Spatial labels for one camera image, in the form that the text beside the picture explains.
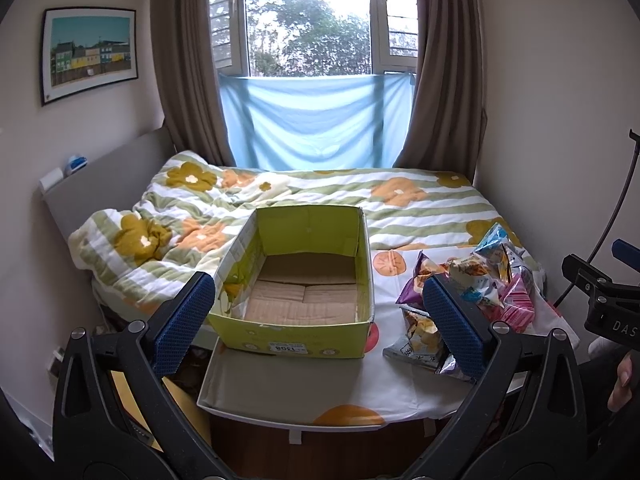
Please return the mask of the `person's right hand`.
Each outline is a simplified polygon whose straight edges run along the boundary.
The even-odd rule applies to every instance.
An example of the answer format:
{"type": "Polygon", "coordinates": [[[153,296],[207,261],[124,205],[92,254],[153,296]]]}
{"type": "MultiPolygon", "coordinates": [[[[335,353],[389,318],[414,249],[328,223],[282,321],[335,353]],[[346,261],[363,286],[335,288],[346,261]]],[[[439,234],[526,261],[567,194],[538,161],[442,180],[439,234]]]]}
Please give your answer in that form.
{"type": "Polygon", "coordinates": [[[619,412],[631,400],[631,383],[633,379],[634,362],[632,362],[631,353],[628,352],[616,368],[616,382],[608,397],[608,409],[611,412],[619,412]]]}

